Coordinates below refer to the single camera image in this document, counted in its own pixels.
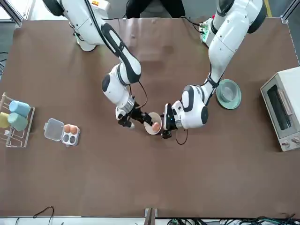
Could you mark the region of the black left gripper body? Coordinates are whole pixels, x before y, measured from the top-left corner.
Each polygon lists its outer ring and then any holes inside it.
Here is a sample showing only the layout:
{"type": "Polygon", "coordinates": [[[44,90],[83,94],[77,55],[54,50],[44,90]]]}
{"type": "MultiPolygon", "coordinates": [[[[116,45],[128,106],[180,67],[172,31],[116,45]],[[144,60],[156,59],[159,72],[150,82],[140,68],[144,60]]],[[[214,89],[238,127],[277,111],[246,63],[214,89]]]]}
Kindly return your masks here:
{"type": "Polygon", "coordinates": [[[167,103],[165,105],[163,127],[164,127],[164,130],[166,130],[166,131],[176,130],[174,113],[172,110],[172,105],[170,103],[167,103]]]}

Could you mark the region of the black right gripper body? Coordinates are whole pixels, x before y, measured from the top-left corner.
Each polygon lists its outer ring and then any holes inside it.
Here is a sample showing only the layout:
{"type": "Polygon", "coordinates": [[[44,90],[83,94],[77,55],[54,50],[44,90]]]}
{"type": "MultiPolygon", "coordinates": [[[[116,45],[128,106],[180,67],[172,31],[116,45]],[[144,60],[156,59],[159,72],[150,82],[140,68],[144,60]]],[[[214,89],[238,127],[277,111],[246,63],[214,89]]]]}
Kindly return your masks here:
{"type": "Polygon", "coordinates": [[[136,121],[143,121],[143,113],[140,108],[137,108],[136,106],[133,107],[133,109],[128,114],[128,120],[133,119],[136,121]]]}

